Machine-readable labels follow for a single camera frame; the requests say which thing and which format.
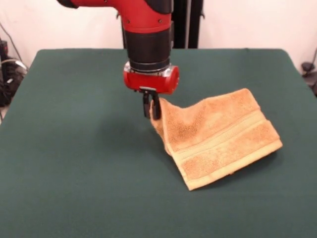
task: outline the orange towel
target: orange towel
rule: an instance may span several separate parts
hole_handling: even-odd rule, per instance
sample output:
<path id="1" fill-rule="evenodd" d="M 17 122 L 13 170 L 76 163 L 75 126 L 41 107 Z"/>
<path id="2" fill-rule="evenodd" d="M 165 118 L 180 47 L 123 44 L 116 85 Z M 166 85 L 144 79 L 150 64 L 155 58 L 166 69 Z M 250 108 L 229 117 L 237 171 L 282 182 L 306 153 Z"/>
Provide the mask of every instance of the orange towel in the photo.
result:
<path id="1" fill-rule="evenodd" d="M 282 147 L 248 89 L 206 98 L 187 108 L 163 98 L 160 103 L 161 119 L 151 123 L 190 191 Z"/>

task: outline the green tablecloth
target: green tablecloth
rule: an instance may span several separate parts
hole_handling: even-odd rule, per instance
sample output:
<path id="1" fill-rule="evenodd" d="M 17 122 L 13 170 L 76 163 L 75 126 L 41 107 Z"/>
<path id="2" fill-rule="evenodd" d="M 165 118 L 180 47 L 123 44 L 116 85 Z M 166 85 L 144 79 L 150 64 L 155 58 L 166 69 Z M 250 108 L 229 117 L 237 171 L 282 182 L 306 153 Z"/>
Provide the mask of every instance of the green tablecloth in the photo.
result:
<path id="1" fill-rule="evenodd" d="M 316 238 L 317 100 L 280 50 L 175 50 L 185 107 L 246 87 L 284 147 L 189 192 L 124 50 L 40 51 L 0 126 L 1 238 Z"/>

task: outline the white wall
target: white wall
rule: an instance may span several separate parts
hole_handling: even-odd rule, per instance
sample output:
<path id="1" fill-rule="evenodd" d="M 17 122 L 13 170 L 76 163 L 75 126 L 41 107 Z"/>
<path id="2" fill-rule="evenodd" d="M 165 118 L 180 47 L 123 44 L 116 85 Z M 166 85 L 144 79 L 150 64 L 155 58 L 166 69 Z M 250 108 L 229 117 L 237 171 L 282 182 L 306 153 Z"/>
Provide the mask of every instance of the white wall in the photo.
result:
<path id="1" fill-rule="evenodd" d="M 204 0 L 200 48 L 281 48 L 299 70 L 317 47 L 317 0 Z"/>
<path id="2" fill-rule="evenodd" d="M 282 48 L 297 69 L 312 59 L 317 0 L 204 2 L 200 48 Z M 115 16 L 112 8 L 72 10 L 56 0 L 0 0 L 0 21 L 28 65 L 39 49 L 122 48 L 120 20 Z"/>
<path id="3" fill-rule="evenodd" d="M 40 49 L 123 47 L 113 8 L 74 10 L 56 0 L 0 0 L 0 22 L 27 65 Z M 1 29 L 0 36 L 5 36 Z"/>

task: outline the black cable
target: black cable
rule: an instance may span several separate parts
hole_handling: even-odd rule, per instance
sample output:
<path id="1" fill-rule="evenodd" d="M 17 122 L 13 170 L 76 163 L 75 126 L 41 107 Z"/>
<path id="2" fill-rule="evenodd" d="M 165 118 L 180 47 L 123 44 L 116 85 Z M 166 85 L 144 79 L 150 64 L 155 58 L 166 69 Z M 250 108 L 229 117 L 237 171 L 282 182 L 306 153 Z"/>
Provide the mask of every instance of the black cable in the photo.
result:
<path id="1" fill-rule="evenodd" d="M 14 47 L 16 53 L 17 53 L 17 55 L 19 56 L 19 60 L 22 61 L 21 55 L 20 55 L 19 51 L 17 50 L 17 48 L 16 48 L 16 46 L 15 46 L 13 40 L 12 40 L 12 37 L 11 37 L 10 34 L 6 31 L 6 29 L 5 29 L 4 26 L 1 24 L 1 22 L 0 22 L 0 27 L 1 27 L 2 30 L 5 32 L 5 34 L 9 37 L 9 39 L 10 39 L 10 41 L 11 41 L 11 43 L 12 43 L 12 45 L 13 45 L 13 47 Z"/>
<path id="2" fill-rule="evenodd" d="M 316 50 L 315 50 L 315 54 L 314 54 L 314 57 L 313 57 L 313 60 L 312 60 L 312 64 L 311 64 L 311 67 L 310 67 L 310 70 L 309 70 L 309 71 L 312 71 L 312 69 L 313 69 L 314 62 L 315 62 L 315 60 L 316 60 L 316 56 L 317 56 L 317 48 L 316 48 Z"/>

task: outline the green table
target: green table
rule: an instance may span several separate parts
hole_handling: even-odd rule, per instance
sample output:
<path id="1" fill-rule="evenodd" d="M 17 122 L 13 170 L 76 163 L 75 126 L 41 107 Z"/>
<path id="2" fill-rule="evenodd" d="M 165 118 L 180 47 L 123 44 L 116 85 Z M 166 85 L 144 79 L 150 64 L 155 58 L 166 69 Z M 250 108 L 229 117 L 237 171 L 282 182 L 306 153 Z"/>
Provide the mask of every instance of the green table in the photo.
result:
<path id="1" fill-rule="evenodd" d="M 316 238 L 317 100 L 281 50 L 174 50 L 170 102 L 249 88 L 284 147 L 189 192 L 124 50 L 40 51 L 0 126 L 2 238 Z"/>

